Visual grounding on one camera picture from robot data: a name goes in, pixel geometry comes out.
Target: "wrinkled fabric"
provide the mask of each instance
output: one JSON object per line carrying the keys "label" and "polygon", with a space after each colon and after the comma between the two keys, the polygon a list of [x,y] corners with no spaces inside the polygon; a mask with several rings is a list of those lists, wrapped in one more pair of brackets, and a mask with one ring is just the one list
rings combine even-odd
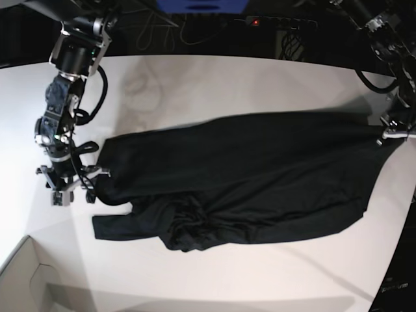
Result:
{"label": "wrinkled fabric", "polygon": [[97,239],[159,236],[171,250],[300,241],[358,221],[382,166],[403,140],[356,115],[232,116],[106,141],[96,191],[123,216],[93,217]]}

